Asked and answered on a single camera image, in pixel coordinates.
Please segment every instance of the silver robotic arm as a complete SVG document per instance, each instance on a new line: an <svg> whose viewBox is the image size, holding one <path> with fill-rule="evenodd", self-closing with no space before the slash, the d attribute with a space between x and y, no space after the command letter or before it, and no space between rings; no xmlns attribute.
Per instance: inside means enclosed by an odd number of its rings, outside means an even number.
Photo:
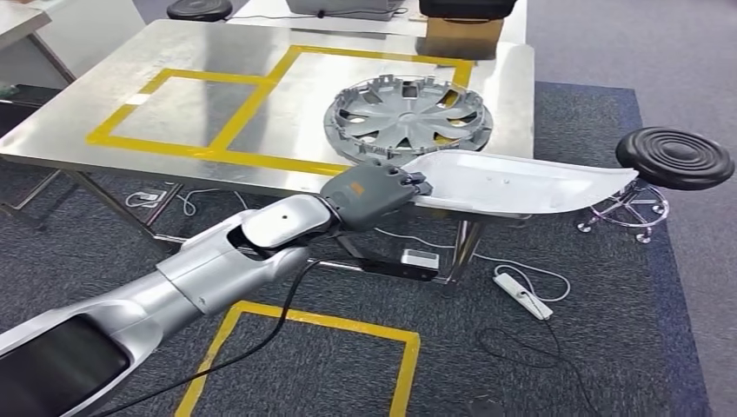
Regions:
<svg viewBox="0 0 737 417"><path fill-rule="evenodd" d="M388 164L353 167L319 196L233 215L151 274L0 334L0 415L92 413L171 335L304 266L314 237L369 228L430 190Z"/></svg>

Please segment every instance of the black chair seat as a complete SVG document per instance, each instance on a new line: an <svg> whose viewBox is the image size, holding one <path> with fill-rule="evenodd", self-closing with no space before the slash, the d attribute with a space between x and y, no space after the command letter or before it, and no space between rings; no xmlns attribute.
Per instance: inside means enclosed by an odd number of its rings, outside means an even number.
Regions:
<svg viewBox="0 0 737 417"><path fill-rule="evenodd" d="M166 9L169 19L218 22L233 12L229 0L177 0Z"/></svg>
<svg viewBox="0 0 737 417"><path fill-rule="evenodd" d="M717 142L675 129L636 130L622 138L616 154L622 167L666 189L710 189L734 173L734 161Z"/></svg>

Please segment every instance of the white plastic tray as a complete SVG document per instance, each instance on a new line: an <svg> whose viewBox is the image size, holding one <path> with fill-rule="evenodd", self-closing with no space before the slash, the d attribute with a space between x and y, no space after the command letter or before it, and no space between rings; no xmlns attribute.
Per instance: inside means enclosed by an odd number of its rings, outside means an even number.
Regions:
<svg viewBox="0 0 737 417"><path fill-rule="evenodd" d="M634 169L582 167L468 150L433 152L403 168L422 172L433 186L432 195L418 195L415 203L482 215L583 209L637 177Z"/></svg>

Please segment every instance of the white cable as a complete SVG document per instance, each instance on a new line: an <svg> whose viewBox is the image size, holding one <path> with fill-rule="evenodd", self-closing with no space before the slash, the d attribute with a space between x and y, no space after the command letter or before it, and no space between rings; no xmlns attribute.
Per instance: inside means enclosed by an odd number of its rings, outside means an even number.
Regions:
<svg viewBox="0 0 737 417"><path fill-rule="evenodd" d="M154 199L153 200L145 200L145 199L142 198L145 195L153 196ZM143 202L130 202L131 200L133 200L134 197L135 198L138 198L139 200L142 200ZM142 206L145 206L147 204L152 204L152 203L153 204L156 204L156 203L159 202L159 200L160 200L160 198L157 195L153 195L153 194L149 194L149 193L144 193L142 191L138 191L136 193L133 193L133 194L125 197L125 205L127 207L131 207L131 208L134 208L134 207L142 207Z"/></svg>
<svg viewBox="0 0 737 417"><path fill-rule="evenodd" d="M436 245L434 243L430 243L430 242L424 241L424 240L420 239L417 236L397 235L397 234L394 234L394 233L390 233L390 232L388 232L386 230L381 230L380 228L374 228L374 230L377 231L377 232L379 232L379 233L383 233L385 235L388 235L388 236L399 237L400 239L412 239L414 241L418 241L419 243L423 243L423 244L428 245L428 246L431 246L433 248L455 249L455 246Z"/></svg>
<svg viewBox="0 0 737 417"><path fill-rule="evenodd" d="M497 265L497 266L496 266L496 267L494 268L494 275L498 275L498 274L499 274L499 270L500 270L500 269L502 269L502 268L512 269L513 271L515 271L515 272L516 272L517 274L519 274L519 275L520 275L520 276L522 277L522 279L523 279L523 280L525 280L525 282L526 282L526 283L528 284L528 286L529 286L529 288L530 288L530 289L529 289L529 292L530 292L530 294L532 294L532 295L534 295L535 297L537 297L537 299L538 299L538 300L540 300L540 301L545 301L545 302L556 302L556 301L561 301L561 300L565 299L566 297L568 297L568 293L570 293L570 292L571 292L571 282L570 282L570 281L568 280L568 278L566 278L566 277L565 277L565 276L563 276L563 275L560 275L560 274L556 274L555 272L550 272L550 271L547 271L547 270L545 270L545 269L540 269L540 268L530 267L529 265L525 265L524 263L519 263L519 262L516 262L516 261L510 261L509 259L496 259L496 258L490 258L490 257L488 257L488 256L484 256L484 255L479 255L479 254L477 254L477 253L474 253L474 256L476 256L477 258L485 259L485 260L487 260L487 261L493 261L493 262L499 262L499 263L502 263L502 265ZM524 273L524 272L522 272L522 271L521 271L520 269L518 269L518 268L515 268L515 267L513 267L513 266L511 266L511 265L503 265L503 263L511 263L512 265L517 265L517 266L518 266L518 267L520 267L520 268L526 268L526 269L529 269L529 270L531 270L531 271L539 272L539 273L541 273L541 274L545 274L545 275L550 275L550 276L554 276L555 278L558 278L558 279L560 279L561 281L563 281L563 282L565 282L565 283L566 283L566 291L565 291L565 292L563 293L563 295L561 295L560 297L557 297L557 298L542 298L542 297L540 297L540 296L539 296L538 294L536 294L536 293L535 293L535 291L534 291L534 286L532 285L532 282L531 282L531 281L530 281L530 279L528 278L528 275L527 275L527 274L525 274L525 273Z"/></svg>
<svg viewBox="0 0 737 417"><path fill-rule="evenodd" d="M220 191L220 189L195 189L187 193L187 195L184 197L182 197L181 195L177 195L176 198L182 200L182 202L184 203L182 205L182 212L184 212L184 215L191 217L197 213L197 206L195 206L195 204L189 200L190 198L192 198L193 195L200 193L209 193L212 191ZM248 204L246 204L245 200L243 200L243 197L235 191L233 191L233 194L235 194L236 197L238 197L238 200L241 201L243 208L248 210L249 206Z"/></svg>
<svg viewBox="0 0 737 417"><path fill-rule="evenodd" d="M414 241L418 241L419 243L423 243L423 244L428 245L428 246L433 247L433 248L455 249L455 246L437 245L437 244L434 244L434 243L430 243L430 242L424 241L423 239L420 239L417 236L397 235L395 233L387 232L386 230L381 230L380 228L374 228L374 230L377 231L377 232L379 232L379 233L388 235L388 236L399 237L401 239L412 239ZM531 271L539 272L541 274L550 275L550 276L553 276L555 278L558 278L559 280L563 281L566 284L566 291L563 293L563 295L561 295L559 297L556 297L556 298L542 298L538 294L535 293L534 286L532 285L532 281L530 281L530 279L527 276L527 274L525 274L524 272L522 272L520 269L515 268L515 267L513 267L511 265L497 265L494 268L494 275L498 275L499 274L499 270L502 269L502 268L512 269L513 271L515 271L528 284L530 294L532 294L535 297L537 297L537 299L540 300L540 301L545 301L545 302L561 301L561 300L564 300L566 297L568 297L568 294L571 292L571 282L568 280L568 278L566 278L563 275L556 274L555 272L551 272L551 271L548 271L546 269L540 269L540 268L536 268L536 267L531 267L529 265L525 265L524 263L520 263L520 262L517 262L517 261L510 261L509 259L498 259L498 258L492 258L492 257L489 257L489 256L479 255L476 252L474 252L474 256L477 257L477 258L481 258L481 259L483 259L485 261L492 261L492 262L497 262L497 263L502 263L502 264L509 263L509 264L512 264L512 265L516 265L516 266L518 266L520 268L525 268L525 269L529 269Z"/></svg>
<svg viewBox="0 0 737 417"><path fill-rule="evenodd" d="M248 209L249 209L249 205L248 205L248 204L246 204L246 201L245 201L245 200L243 200L243 197L242 197L242 196L241 196L240 194L238 194L238 192L237 192L237 191L233 191L233 194L235 194L235 195L236 195L236 197L238 197L238 200L240 200L240 201L241 201L241 204L243 205L243 209L244 209L244 210L248 210Z"/></svg>

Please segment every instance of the yellow tape square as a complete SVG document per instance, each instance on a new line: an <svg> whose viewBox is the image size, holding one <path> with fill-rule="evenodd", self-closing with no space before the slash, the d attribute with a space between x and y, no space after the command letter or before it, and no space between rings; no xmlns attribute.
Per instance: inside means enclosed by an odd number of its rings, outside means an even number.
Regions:
<svg viewBox="0 0 737 417"><path fill-rule="evenodd" d="M228 339L228 336L230 336L233 329L236 328L238 318L243 313L259 314L278 318L282 314L282 308L250 301L239 301L236 305L230 308L228 313L225 315L225 318L222 319L222 324L217 329L217 333L205 354L202 364L197 369L197 372L210 368L212 362L217 357L217 352ZM343 319L341 317L307 313L299 310L289 310L287 313L287 320L315 324L326 328L338 328L351 332L369 334L393 341L403 341L405 344L404 353L402 354L402 363L399 366L399 373L396 377L394 397L392 398L389 415L392 417L405 415L407 405L409 404L409 393L412 389L412 380L415 376L417 355L420 352L419 334L409 332L407 330L385 328L384 326L365 323L362 321L353 321ZM182 401L179 403L179 407L176 409L175 417L185 417L192 414L200 395L203 393L206 380L207 376L203 376L189 384L187 391L182 397Z"/></svg>
<svg viewBox="0 0 737 417"><path fill-rule="evenodd" d="M253 167L306 172L319 175L332 176L339 174L349 168L349 166L228 150L230 143L249 122L250 118L258 111L258 108L261 106L263 101L269 96L271 91L282 80L282 78L284 78L292 64L294 64L296 59L302 53L354 56L388 61L431 63L435 65L455 67L453 82L461 86L468 86L471 77L471 70L474 67L473 61L455 58L406 55L369 50L345 50L308 45L292 45L266 76L249 76L194 71L189 69L165 68L146 83L138 94L131 97L127 103L121 106L110 117L108 117L107 120L90 132L87 135L87 143L168 156L185 156L210 162L234 163ZM256 84L257 87L241 107L236 110L235 114L225 123L222 130L207 147L157 142L112 135L112 131L116 126L138 107L142 101L142 96L153 94L166 82L167 79L172 76L219 83L252 83Z"/></svg>

